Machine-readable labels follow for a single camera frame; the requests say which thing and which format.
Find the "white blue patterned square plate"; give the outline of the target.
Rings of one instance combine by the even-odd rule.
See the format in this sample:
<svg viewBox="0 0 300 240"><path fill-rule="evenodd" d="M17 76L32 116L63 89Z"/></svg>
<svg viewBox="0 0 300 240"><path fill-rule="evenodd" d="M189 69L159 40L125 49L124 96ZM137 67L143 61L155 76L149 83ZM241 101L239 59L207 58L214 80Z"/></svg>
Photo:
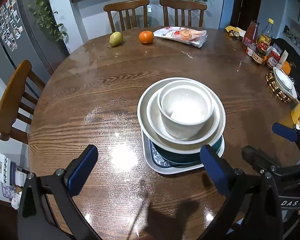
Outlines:
<svg viewBox="0 0 300 240"><path fill-rule="evenodd" d="M173 175L204 167L200 161L188 164L177 164L164 159L160 152L155 148L153 142L148 139L143 132L141 132L141 135L145 161L155 172L162 175Z"/></svg>

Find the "large white bowl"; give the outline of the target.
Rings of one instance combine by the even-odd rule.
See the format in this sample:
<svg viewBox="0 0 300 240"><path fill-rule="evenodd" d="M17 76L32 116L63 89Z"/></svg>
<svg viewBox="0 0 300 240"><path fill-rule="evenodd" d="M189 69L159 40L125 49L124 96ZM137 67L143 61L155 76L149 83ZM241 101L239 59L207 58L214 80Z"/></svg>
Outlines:
<svg viewBox="0 0 300 240"><path fill-rule="evenodd" d="M150 85L142 94L137 108L137 116L143 133L154 144L172 153L193 154L200 151L200 148L208 144L220 148L223 141L223 132L226 124L226 114L219 97L207 86L215 100L215 111L212 119L192 139L180 141L174 139L166 131L161 119L157 96L159 90L172 81L191 80L185 77L170 77Z"/></svg>

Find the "medium white bowl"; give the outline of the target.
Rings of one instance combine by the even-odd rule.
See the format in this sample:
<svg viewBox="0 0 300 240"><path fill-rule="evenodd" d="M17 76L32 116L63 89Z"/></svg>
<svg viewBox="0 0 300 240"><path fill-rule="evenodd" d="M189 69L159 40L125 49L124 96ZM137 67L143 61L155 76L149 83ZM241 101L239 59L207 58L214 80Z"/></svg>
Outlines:
<svg viewBox="0 0 300 240"><path fill-rule="evenodd" d="M206 85L190 79L157 82L147 102L146 119L162 139L179 145L218 139L225 127L225 109Z"/></svg>

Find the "small white deep bowl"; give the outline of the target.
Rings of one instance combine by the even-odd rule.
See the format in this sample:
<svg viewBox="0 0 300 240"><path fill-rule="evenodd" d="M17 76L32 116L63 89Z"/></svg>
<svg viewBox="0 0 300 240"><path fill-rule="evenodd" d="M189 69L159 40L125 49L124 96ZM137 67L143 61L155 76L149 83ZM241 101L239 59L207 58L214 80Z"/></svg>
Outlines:
<svg viewBox="0 0 300 240"><path fill-rule="evenodd" d="M216 108L211 92L194 80L177 80L164 85L159 90L157 105L166 131L180 140L198 134Z"/></svg>

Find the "stack of books and boxes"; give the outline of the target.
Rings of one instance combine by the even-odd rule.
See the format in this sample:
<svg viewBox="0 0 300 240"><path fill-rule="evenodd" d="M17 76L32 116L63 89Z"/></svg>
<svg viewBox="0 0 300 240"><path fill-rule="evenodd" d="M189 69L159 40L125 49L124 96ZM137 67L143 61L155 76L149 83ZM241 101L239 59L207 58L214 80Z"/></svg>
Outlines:
<svg viewBox="0 0 300 240"><path fill-rule="evenodd" d="M29 171L19 167L6 155L0 154L0 182L2 194L11 201L11 206L19 209L23 187Z"/></svg>

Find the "white plate on trivet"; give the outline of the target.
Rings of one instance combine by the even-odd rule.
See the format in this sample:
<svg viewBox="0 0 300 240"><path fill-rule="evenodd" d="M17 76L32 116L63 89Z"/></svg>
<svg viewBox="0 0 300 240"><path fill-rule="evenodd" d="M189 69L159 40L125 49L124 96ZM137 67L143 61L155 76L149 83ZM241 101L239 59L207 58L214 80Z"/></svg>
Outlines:
<svg viewBox="0 0 300 240"><path fill-rule="evenodd" d="M273 73L275 82L279 89L281 89L290 99L296 100L298 96L295 87L288 75L286 75L285 72L276 67L273 68Z"/></svg>

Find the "wooden bead trivet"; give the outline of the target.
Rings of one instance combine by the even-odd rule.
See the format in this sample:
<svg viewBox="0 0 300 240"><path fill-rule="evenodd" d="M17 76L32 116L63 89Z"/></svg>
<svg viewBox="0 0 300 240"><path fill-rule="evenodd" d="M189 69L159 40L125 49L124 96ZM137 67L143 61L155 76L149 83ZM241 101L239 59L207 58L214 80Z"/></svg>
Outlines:
<svg viewBox="0 0 300 240"><path fill-rule="evenodd" d="M292 101L291 98L289 98L276 84L274 73L272 70L270 70L265 75L265 80L267 85L269 86L270 90L274 93L274 95L282 102L284 103L290 103Z"/></svg>

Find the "orange fruit near jars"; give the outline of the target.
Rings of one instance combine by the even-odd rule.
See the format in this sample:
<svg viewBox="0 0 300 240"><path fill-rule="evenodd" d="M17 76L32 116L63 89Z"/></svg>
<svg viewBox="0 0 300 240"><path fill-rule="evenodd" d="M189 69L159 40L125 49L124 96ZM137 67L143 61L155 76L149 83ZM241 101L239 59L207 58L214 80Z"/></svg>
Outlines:
<svg viewBox="0 0 300 240"><path fill-rule="evenodd" d="M281 70L286 74L286 75L289 75L290 74L290 72L291 72L291 66L290 66L290 64L289 64L289 62L288 61L285 61L284 63L283 63L283 65L282 65L282 68L281 68Z"/></svg>

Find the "red lid jar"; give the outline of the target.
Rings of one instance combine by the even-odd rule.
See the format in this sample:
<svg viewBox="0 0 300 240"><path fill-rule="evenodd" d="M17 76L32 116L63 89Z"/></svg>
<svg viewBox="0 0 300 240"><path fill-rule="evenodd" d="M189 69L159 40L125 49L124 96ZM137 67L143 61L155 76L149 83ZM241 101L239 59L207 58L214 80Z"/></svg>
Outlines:
<svg viewBox="0 0 300 240"><path fill-rule="evenodd" d="M267 55L265 65L269 69L273 69L273 67L275 67L278 64L279 60L280 55L276 51L271 50L270 53Z"/></svg>

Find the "dark jar brown label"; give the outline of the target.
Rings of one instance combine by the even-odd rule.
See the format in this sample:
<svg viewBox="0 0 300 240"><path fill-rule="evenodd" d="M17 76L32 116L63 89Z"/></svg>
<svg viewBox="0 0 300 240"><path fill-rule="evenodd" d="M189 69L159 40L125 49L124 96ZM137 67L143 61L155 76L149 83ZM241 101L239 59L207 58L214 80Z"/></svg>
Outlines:
<svg viewBox="0 0 300 240"><path fill-rule="evenodd" d="M258 48L256 48L252 55L252 59L258 64L263 64L265 57L266 53Z"/></svg>

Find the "wooden chair at left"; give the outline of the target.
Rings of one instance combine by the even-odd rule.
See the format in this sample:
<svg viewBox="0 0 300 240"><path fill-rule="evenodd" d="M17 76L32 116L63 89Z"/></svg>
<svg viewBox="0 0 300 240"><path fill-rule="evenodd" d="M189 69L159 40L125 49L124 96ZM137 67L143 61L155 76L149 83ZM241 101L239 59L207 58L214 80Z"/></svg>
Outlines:
<svg viewBox="0 0 300 240"><path fill-rule="evenodd" d="M2 141L14 139L28 144L27 133L13 127L16 120L28 125L32 122L32 119L19 113L19 109L22 109L30 115L34 114L34 109L23 103L22 100L25 99L34 105L38 102L37 99L25 92L26 79L30 79L40 90L45 87L45 83L32 71L30 61L22 61L10 78L0 100L0 140Z"/></svg>

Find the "wooden chair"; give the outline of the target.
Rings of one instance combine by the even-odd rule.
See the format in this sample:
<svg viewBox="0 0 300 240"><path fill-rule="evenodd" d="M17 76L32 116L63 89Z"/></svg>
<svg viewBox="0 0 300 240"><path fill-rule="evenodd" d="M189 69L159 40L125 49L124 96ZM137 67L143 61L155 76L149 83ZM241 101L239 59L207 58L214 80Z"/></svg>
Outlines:
<svg viewBox="0 0 300 240"><path fill-rule="evenodd" d="M108 15L111 32L116 31L112 12L119 13L120 28L122 31L138 27L136 9L142 7L143 11L143 27L148 27L147 7L150 4L149 0L131 0L117 3L106 4L103 7L104 12Z"/></svg>
<svg viewBox="0 0 300 240"><path fill-rule="evenodd" d="M28 144L27 133L13 127L16 120L28 125L32 122L32 119L19 113L19 109L22 109L30 115L34 114L34 109L23 103L22 100L25 99L34 105L38 102L37 99L25 92L26 79L30 79L40 90L45 87L45 83L32 71L30 61L22 61L10 78L0 100L0 140L2 141L14 139Z"/></svg>
<svg viewBox="0 0 300 240"><path fill-rule="evenodd" d="M160 5L163 9L164 26L169 26L168 8L174 10L174 25L176 27L191 27L192 26L192 12L199 11L198 27L203 27L204 12L207 9L205 3L198 3L186 0L160 0Z"/></svg>

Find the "oil bottle yellow cap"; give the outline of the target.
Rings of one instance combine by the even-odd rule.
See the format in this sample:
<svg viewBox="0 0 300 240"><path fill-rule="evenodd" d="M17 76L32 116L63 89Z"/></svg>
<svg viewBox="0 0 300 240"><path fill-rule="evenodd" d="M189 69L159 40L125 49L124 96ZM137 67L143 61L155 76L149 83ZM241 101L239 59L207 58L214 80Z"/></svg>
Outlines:
<svg viewBox="0 0 300 240"><path fill-rule="evenodd" d="M261 50L263 52L267 51L273 36L273 24L274 21L271 18L268 18L268 24L265 27L265 29L262 31L262 34L258 39L258 43L257 43L258 50Z"/></svg>

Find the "red sauce bottle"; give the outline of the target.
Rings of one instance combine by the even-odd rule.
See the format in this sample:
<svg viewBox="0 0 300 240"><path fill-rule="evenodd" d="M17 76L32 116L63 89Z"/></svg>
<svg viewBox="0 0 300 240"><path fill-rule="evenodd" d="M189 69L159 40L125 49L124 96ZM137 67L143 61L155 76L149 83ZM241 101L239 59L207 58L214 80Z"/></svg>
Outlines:
<svg viewBox="0 0 300 240"><path fill-rule="evenodd" d="M250 44L255 44L257 42L257 34L258 34L258 27L259 23L256 20L252 20L250 22L250 25L245 32L245 35L243 37L243 44L244 48L246 49Z"/></svg>

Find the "yellow snack packet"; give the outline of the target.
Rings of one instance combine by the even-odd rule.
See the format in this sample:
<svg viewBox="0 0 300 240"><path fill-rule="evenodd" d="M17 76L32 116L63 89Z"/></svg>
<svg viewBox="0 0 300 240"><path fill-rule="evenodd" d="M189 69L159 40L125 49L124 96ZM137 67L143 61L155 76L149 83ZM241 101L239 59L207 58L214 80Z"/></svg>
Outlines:
<svg viewBox="0 0 300 240"><path fill-rule="evenodd" d="M225 30L230 37L234 37L240 41L243 40L246 33L246 31L242 30L241 28L233 27L233 26L227 26Z"/></svg>

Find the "white snack bag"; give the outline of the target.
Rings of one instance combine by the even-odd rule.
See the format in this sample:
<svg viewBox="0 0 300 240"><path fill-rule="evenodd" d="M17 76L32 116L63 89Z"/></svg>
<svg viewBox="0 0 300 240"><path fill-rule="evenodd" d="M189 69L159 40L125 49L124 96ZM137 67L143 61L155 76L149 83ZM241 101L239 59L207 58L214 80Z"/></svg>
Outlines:
<svg viewBox="0 0 300 240"><path fill-rule="evenodd" d="M164 27L156 30L155 37L165 38L176 42L201 48L207 39L206 30L194 30L186 27Z"/></svg>

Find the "orange tangerine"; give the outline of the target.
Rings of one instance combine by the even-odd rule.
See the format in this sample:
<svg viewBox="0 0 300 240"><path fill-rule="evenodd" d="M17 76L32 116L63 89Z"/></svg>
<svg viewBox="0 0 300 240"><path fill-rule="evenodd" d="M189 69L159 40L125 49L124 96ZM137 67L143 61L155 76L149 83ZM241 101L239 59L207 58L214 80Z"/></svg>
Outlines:
<svg viewBox="0 0 300 240"><path fill-rule="evenodd" d="M149 30L142 31L139 34L139 41L142 44L152 44L154 41L154 34Z"/></svg>

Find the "green pear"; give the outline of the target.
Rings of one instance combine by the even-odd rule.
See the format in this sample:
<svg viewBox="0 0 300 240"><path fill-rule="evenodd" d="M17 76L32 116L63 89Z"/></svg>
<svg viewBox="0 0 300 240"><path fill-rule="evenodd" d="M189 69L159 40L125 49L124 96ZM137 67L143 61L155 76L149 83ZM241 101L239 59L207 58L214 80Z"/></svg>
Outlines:
<svg viewBox="0 0 300 240"><path fill-rule="evenodd" d="M108 47L116 47L119 46L123 43L123 35L121 32L116 31L114 33L111 34L110 38L109 38L109 45Z"/></svg>

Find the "grey refrigerator with magnets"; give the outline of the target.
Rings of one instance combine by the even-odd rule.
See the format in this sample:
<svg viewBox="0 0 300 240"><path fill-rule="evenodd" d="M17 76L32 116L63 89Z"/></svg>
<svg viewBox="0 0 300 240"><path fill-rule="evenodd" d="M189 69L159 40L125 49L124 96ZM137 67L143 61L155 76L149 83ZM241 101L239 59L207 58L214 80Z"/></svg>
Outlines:
<svg viewBox="0 0 300 240"><path fill-rule="evenodd" d="M0 6L0 78L8 83L24 60L44 82L69 55L63 41L41 27L29 6L34 0L4 0Z"/></svg>

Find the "wooden chair back right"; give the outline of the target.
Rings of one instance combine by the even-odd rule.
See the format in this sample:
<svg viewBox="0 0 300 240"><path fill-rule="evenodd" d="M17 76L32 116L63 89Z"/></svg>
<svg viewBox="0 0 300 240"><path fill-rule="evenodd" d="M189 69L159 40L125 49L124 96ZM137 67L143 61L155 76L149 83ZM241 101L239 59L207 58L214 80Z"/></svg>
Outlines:
<svg viewBox="0 0 300 240"><path fill-rule="evenodd" d="M174 10L174 25L176 27L191 27L192 26L192 12L199 11L198 27L203 27L204 12L207 9L205 3L198 3L186 0L160 0L160 5L163 9L164 26L169 26L168 8Z"/></svg>

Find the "wooden chair back left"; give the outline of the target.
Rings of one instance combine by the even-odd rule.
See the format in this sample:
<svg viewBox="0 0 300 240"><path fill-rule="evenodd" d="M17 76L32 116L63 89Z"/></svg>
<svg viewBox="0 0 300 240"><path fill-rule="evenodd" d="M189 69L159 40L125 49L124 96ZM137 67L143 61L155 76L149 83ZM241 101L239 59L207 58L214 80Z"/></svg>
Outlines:
<svg viewBox="0 0 300 240"><path fill-rule="evenodd" d="M136 9L142 7L143 11L143 27L148 27L147 7L150 4L149 0L131 0L117 3L106 4L103 7L104 12L108 15L111 32L116 31L112 12L119 13L120 28L122 31L138 27Z"/></svg>

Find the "green hanging plant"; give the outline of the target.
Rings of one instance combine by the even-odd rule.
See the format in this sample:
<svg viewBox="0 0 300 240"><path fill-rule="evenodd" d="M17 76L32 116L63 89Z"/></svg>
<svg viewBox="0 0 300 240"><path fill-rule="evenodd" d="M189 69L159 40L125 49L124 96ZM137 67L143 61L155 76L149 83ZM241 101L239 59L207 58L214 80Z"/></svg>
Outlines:
<svg viewBox="0 0 300 240"><path fill-rule="evenodd" d="M33 0L28 7L37 24L47 30L53 40L59 42L68 36L66 31L61 30L64 24L56 23L54 15L58 14L58 11L52 11L49 0Z"/></svg>

